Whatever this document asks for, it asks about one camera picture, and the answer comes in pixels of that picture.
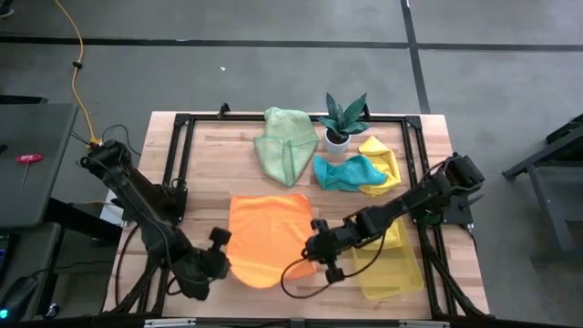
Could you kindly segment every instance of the light green towel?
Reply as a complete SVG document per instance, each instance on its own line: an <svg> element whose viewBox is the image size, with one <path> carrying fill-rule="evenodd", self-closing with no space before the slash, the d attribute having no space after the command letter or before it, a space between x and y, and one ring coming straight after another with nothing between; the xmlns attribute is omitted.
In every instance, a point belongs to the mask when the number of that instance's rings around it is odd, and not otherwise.
<svg viewBox="0 0 583 328"><path fill-rule="evenodd" d="M263 172L293 187L316 150L318 135L300 110L268 108L265 122L263 137L254 140Z"/></svg>

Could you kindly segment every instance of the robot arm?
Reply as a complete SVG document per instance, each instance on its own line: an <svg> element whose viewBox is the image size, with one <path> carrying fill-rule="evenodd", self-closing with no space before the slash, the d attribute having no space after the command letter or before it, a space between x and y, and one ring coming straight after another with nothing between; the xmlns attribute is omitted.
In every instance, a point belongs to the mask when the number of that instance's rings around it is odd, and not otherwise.
<svg viewBox="0 0 583 328"><path fill-rule="evenodd" d="M419 185L382 206L370 206L343 218L343 225L329 228L326 220L313 220L315 235L305 242L302 257L328 266L329 283L344 280L336 266L338 255L351 247L361 248L381 238L394 220L413 209L441 214L453 195L469 195L480 189L484 176L468 157L454 153L436 173L422 178Z"/></svg>
<svg viewBox="0 0 583 328"><path fill-rule="evenodd" d="M210 282L226 277L230 264L220 246L229 242L230 233L215 228L212 247L203 250L193 247L176 227L184 213L177 198L186 196L185 183L179 181L176 188L153 185L132 166L126 146L115 140L92 149L81 166L116 194L138 224L149 258L174 273L185 296L205 300Z"/></svg>

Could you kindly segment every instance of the concrete floor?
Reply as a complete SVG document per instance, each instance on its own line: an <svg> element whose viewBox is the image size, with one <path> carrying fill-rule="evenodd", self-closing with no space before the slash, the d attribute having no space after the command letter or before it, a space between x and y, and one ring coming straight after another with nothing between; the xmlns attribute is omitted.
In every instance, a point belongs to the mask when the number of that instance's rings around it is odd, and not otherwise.
<svg viewBox="0 0 583 328"><path fill-rule="evenodd" d="M85 36L230 40L406 41L398 0L63 0ZM577 0L410 0L420 42L583 44ZM3 35L73 36L49 0L15 2ZM0 94L73 102L68 85L77 46L0 44ZM529 256L550 235L526 177L500 172L542 147L542 138L581 113L583 53L420 51L432 113L445 114L456 150L484 172L473 208L491 313L541 323L583 323L583 273L534 269ZM331 92L348 102L369 93L373 112L418 114L408 50L88 46L79 92L97 130L128 126L141 148L153 110L324 108ZM75 127L85 136L79 116ZM112 137L124 138L122 131ZM106 190L77 167L71 140L55 196L102 200ZM67 315L96 312L103 283L69 284ZM79 294L79 301L70 301Z"/></svg>

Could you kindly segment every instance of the orange cloth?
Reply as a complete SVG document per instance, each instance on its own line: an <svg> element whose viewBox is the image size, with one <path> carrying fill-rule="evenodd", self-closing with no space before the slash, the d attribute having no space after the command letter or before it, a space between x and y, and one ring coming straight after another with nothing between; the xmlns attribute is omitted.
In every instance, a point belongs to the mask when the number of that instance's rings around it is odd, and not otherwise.
<svg viewBox="0 0 583 328"><path fill-rule="evenodd" d="M233 274L255 288L279 283L283 270L301 258L312 236L312 206L303 195L247 197L230 200L227 257ZM315 272L307 261L288 270L286 279Z"/></svg>

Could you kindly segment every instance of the white pot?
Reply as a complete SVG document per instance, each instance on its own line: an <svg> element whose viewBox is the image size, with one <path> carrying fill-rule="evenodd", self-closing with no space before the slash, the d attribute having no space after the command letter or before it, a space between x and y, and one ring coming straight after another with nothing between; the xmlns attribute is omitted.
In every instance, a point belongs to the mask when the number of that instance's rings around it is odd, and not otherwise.
<svg viewBox="0 0 583 328"><path fill-rule="evenodd" d="M342 153L344 153L344 151L346 151L348 149L348 144L350 143L351 137L352 136L349 135L348 139L346 139L346 141L344 141L344 143L335 144L328 139L328 134L324 133L323 142L324 142L324 145L326 146L326 150L329 153L342 154Z"/></svg>

